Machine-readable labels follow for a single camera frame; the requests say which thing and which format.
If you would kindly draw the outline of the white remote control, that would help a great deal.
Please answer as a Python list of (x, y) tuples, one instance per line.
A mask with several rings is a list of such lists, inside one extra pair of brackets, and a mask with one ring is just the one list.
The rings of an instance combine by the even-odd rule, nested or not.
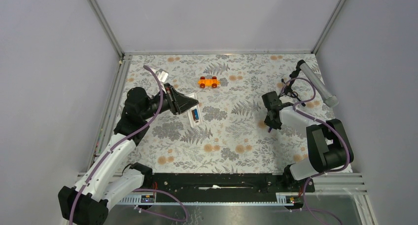
[(197, 103), (197, 105), (188, 110), (187, 115), (192, 128), (199, 126), (203, 123), (199, 102)]

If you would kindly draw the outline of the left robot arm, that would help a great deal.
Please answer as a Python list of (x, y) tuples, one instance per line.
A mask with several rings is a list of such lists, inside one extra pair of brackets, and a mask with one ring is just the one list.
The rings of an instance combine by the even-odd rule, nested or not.
[(73, 187), (58, 193), (64, 219), (77, 225), (102, 225), (109, 211), (136, 189), (155, 188), (152, 169), (133, 163), (117, 180), (111, 182), (117, 166), (139, 145), (157, 115), (170, 111), (182, 114), (198, 105), (198, 100), (181, 94), (165, 83), (150, 97), (142, 87), (128, 91), (121, 118), (107, 147), (91, 168)]

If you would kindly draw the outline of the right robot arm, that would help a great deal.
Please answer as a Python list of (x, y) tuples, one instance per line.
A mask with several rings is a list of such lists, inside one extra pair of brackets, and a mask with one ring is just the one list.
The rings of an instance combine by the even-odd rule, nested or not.
[(292, 103), (283, 103), (276, 92), (262, 95), (267, 109), (264, 123), (269, 130), (291, 127), (307, 139), (308, 157), (291, 164), (284, 170), (284, 188), (296, 191), (302, 180), (327, 172), (344, 170), (354, 159), (347, 134), (338, 119), (323, 121), (297, 109)]

